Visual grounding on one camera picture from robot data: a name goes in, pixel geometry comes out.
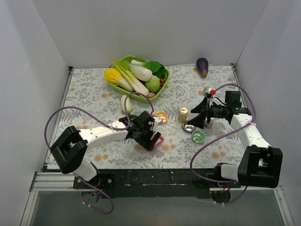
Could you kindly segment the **red rectangular pill box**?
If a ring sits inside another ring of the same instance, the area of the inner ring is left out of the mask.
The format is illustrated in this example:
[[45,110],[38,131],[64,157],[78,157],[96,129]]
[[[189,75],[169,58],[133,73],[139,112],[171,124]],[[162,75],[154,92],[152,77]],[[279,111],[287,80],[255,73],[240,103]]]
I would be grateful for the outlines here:
[[153,147],[157,147],[164,142],[164,138],[162,136],[157,136],[156,134],[154,134],[150,140]]

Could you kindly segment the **amber pill bottle gold cap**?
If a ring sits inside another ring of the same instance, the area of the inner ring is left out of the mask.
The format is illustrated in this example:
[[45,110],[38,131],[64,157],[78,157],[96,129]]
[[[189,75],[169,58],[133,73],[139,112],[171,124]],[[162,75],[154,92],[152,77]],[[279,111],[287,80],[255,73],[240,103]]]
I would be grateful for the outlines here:
[[184,123],[187,120],[188,109],[186,107],[182,107],[178,114],[178,121]]

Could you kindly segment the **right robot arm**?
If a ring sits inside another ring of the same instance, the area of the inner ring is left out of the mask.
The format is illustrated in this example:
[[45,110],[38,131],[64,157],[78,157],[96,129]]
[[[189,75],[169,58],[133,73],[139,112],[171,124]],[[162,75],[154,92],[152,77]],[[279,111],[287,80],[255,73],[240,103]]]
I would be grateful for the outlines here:
[[213,182],[218,187],[239,182],[243,186],[275,188],[278,186],[283,153],[272,147],[254,124],[255,114],[242,107],[239,91],[226,91],[225,104],[214,103],[215,90],[203,92],[204,99],[191,110],[197,116],[189,125],[204,128],[211,119],[225,119],[233,128],[245,149],[239,164],[219,163],[210,178],[198,177]]

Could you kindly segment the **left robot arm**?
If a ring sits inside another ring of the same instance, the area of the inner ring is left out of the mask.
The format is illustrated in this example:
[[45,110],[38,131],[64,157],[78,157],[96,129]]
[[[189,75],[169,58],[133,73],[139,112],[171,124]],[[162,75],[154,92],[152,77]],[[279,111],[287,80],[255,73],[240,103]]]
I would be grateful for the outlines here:
[[161,123],[160,117],[144,111],[138,116],[120,118],[108,127],[76,129],[70,126],[52,144],[50,151],[63,174],[72,173],[81,177],[89,188],[96,188],[100,183],[100,173],[93,163],[85,159],[86,151],[127,139],[133,139],[145,150],[151,151],[161,136],[156,131]]

